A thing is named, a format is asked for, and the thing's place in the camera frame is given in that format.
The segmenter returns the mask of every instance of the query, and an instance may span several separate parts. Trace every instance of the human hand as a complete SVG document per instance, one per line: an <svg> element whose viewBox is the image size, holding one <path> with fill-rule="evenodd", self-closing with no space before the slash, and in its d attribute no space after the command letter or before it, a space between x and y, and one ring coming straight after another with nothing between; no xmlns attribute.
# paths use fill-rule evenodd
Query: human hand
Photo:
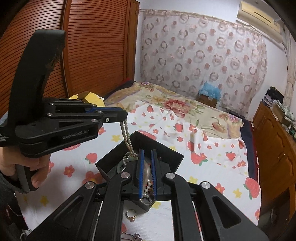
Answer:
<svg viewBox="0 0 296 241"><path fill-rule="evenodd" d="M47 178L50 155L28 158L22 155L18 147L0 147L0 171L3 175L17 180L15 164L30 167L31 171L38 170L31 177L33 186L38 188Z"/></svg>

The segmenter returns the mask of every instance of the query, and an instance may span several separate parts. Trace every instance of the white wall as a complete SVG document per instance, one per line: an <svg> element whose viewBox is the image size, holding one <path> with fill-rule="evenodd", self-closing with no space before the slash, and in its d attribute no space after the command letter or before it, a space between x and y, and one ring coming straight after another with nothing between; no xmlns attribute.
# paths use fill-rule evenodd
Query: white wall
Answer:
<svg viewBox="0 0 296 241"><path fill-rule="evenodd" d="M195 12L210 15L227 21L236 22L239 3L241 0L138 0L141 9L163 9L184 12ZM136 72L135 80L140 80L140 58L141 58L141 32L143 13L139 14L137 50L136 50ZM282 94L287 84L287 58L282 44L278 44L269 37L265 38L268 67L265 81L252 100L249 116L253 117L257 111L260 101L270 86L276 87ZM296 110L296 97L293 99Z"/></svg>

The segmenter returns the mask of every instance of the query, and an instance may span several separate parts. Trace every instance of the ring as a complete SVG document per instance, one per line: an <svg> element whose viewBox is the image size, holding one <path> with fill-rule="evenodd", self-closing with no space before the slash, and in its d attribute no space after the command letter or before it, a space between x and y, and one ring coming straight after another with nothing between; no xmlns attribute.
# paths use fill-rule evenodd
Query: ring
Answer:
<svg viewBox="0 0 296 241"><path fill-rule="evenodd" d="M130 221L130 222L134 222L136 220L136 216L137 213L135 210L130 209L126 211L126 218Z"/></svg>

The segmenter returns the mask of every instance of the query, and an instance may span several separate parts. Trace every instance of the bed sheet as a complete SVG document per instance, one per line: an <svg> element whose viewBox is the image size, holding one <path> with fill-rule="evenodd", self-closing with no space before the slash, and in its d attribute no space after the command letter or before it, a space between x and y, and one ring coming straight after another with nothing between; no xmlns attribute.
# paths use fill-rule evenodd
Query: bed sheet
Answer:
<svg viewBox="0 0 296 241"><path fill-rule="evenodd" d="M243 122L240 118L148 82L135 82L132 87L113 93L104 102L105 106L121 107L130 112L137 100L173 111L210 137L241 137Z"/></svg>
<svg viewBox="0 0 296 241"><path fill-rule="evenodd" d="M146 133L183 154L177 174L192 183L212 183L254 224L258 223L261 191L259 184L248 177L247 153L241 139L207 136L173 111L154 104L137 102L135 107L128 113L130 133ZM84 183L103 182L95 163L121 141L120 125L109 123L99 130L97 139L53 153L48 178L42 186L26 195L17 193L28 227L35 229ZM137 218L131 223L124 212L122 231L140 233L145 241L174 240L170 202L156 202L144 213L134 203L125 201L124 211L128 209L134 209Z"/></svg>

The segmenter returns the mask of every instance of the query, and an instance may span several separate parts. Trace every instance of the metal screw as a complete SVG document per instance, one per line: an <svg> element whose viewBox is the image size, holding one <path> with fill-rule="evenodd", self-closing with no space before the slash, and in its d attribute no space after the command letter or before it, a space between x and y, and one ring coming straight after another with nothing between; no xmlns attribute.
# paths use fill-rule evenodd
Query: metal screw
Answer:
<svg viewBox="0 0 296 241"><path fill-rule="evenodd" d="M129 178L130 177L130 174L128 172L123 172L123 173L120 174L120 176L122 178Z"/></svg>
<svg viewBox="0 0 296 241"><path fill-rule="evenodd" d="M174 178L175 178L175 174L173 174L172 172L168 172L165 176L166 176L168 179L174 179Z"/></svg>
<svg viewBox="0 0 296 241"><path fill-rule="evenodd" d="M85 184L85 187L86 187L87 189L92 189L92 188L94 188L94 183L93 183L93 182L87 182L87 183Z"/></svg>
<svg viewBox="0 0 296 241"><path fill-rule="evenodd" d="M208 182L203 182L203 183L202 183L202 187L203 187L204 189L209 189L209 188L211 187L211 184L209 184Z"/></svg>

